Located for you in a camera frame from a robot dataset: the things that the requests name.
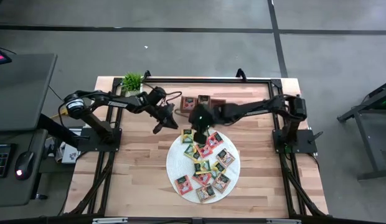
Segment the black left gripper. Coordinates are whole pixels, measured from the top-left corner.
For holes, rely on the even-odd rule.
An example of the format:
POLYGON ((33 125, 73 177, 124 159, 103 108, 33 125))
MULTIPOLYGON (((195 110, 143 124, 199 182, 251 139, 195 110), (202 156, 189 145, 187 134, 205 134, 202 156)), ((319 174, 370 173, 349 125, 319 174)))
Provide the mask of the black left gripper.
POLYGON ((153 133, 157 134, 162 130, 162 125, 167 124, 168 128, 178 129, 178 124, 173 118, 174 104, 165 104, 162 106, 153 106, 151 116, 154 117, 159 123, 154 127, 153 133))

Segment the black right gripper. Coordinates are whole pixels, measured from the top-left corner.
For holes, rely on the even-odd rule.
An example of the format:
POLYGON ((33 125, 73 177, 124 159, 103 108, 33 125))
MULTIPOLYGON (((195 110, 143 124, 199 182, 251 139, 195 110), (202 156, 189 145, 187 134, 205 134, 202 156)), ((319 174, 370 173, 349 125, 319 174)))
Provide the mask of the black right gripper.
POLYGON ((194 141, 196 143, 205 144, 207 142, 209 131, 206 129, 217 124, 217 115, 217 110, 208 107, 208 105, 197 105, 194 107, 189 115, 189 122, 192 125, 192 129, 196 130, 194 133, 194 141))

